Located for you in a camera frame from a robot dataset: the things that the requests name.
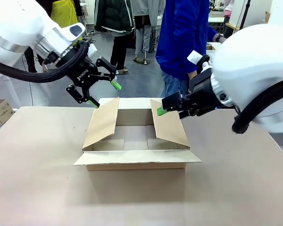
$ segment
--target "blue jacket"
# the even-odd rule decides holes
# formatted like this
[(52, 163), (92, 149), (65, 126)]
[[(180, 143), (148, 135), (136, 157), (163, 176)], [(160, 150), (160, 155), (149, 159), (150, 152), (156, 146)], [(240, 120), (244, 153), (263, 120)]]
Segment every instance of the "blue jacket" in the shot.
[(188, 80), (196, 65), (187, 60), (193, 51), (206, 53), (216, 32), (208, 26), (209, 0), (167, 0), (156, 53), (162, 71)]

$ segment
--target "concrete floor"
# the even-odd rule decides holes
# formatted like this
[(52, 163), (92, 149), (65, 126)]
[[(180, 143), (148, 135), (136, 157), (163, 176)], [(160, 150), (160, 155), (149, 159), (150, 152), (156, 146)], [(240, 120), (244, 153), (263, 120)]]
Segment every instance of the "concrete floor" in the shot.
[[(96, 40), (94, 44), (98, 49), (98, 53), (92, 59), (96, 60), (101, 55), (110, 60), (113, 37), (108, 33), (100, 33), (94, 35), (93, 38)], [(118, 82), (122, 85), (121, 91), (116, 91), (108, 82), (100, 81), (91, 88), (91, 95), (97, 100), (101, 97), (160, 97), (164, 84), (159, 65), (155, 60), (155, 53), (148, 54), (148, 59), (153, 61), (149, 65), (137, 64), (132, 61), (133, 57), (134, 49), (127, 49), (125, 65), (129, 70), (129, 75), (119, 75), (117, 77)], [(25, 57), (23, 57), (23, 60), (27, 69)], [(15, 67), (24, 70), (24, 65), (20, 58)], [(37, 71), (42, 72), (39, 63), (36, 62), (35, 65)], [(31, 106), (32, 104), (34, 106), (90, 106), (78, 104), (66, 92), (67, 86), (71, 83), (70, 79), (66, 77), (46, 84), (31, 83), (33, 99), (31, 98), (28, 82), (12, 79), (12, 83), (22, 106)], [(13, 107), (18, 107), (9, 94), (2, 77), (0, 77), (0, 99), (7, 99)], [(272, 137), (283, 148), (283, 134), (272, 135)]]

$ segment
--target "wrist watch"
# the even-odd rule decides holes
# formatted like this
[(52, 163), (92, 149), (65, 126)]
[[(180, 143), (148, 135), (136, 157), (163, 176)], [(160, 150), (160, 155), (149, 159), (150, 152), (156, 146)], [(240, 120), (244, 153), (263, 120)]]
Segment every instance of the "wrist watch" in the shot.
[(216, 38), (216, 42), (219, 42), (220, 38), (223, 37), (222, 34), (218, 34), (217, 38)]

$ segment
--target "table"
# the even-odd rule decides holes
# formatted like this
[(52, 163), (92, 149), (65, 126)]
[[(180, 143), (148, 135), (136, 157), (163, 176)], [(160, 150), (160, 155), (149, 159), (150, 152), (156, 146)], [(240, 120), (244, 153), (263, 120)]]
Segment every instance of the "table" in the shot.
[(225, 20), (224, 17), (209, 17), (208, 22), (209, 23), (223, 23)]
[(235, 25), (232, 25), (232, 24), (230, 24), (230, 23), (226, 23), (225, 25), (228, 26), (229, 28), (232, 28), (232, 29), (235, 30), (235, 31), (240, 30), (240, 27), (236, 27)]
[(283, 226), (283, 151), (235, 112), (184, 119), (203, 160), (183, 169), (87, 171), (92, 108), (21, 107), (0, 129), (0, 225)]

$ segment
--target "grey pants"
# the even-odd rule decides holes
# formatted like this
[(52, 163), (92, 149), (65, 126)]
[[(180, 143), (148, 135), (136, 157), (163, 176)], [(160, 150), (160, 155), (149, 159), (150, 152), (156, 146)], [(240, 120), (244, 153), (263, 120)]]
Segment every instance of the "grey pants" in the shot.
[(148, 52), (150, 48), (151, 25), (145, 25), (141, 29), (136, 29), (135, 55)]

